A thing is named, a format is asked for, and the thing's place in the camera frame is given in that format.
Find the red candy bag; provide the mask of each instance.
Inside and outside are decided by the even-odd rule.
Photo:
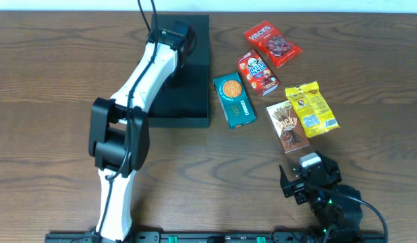
[[[277,68],[303,51],[294,43],[289,42],[274,25],[266,20],[246,31],[244,35],[252,44],[266,53]]]

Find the white wall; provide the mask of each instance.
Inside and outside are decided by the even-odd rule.
[[[149,0],[141,2],[143,9],[151,9]],[[159,11],[417,13],[417,0],[155,0],[155,4]],[[137,9],[137,0],[0,0],[0,10]]]

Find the snack package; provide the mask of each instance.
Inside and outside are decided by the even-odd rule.
[[[285,88],[308,138],[339,128],[329,105],[319,92],[317,81]]]
[[[235,64],[259,96],[264,96],[278,87],[279,81],[255,50],[240,57]]]
[[[255,122],[255,113],[237,72],[215,78],[214,83],[229,129]]]
[[[266,109],[285,153],[310,144],[290,101],[284,101]]]
[[[266,53],[277,68],[303,51],[294,43],[289,42],[274,25],[266,20],[246,31],[244,35],[252,44]]]

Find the chocolate stick package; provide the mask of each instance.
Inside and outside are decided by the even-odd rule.
[[[285,153],[310,144],[289,101],[267,107],[267,113]]]

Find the yellow snack bag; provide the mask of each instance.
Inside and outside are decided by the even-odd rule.
[[[329,105],[319,92],[317,81],[285,88],[308,138],[339,128]]]

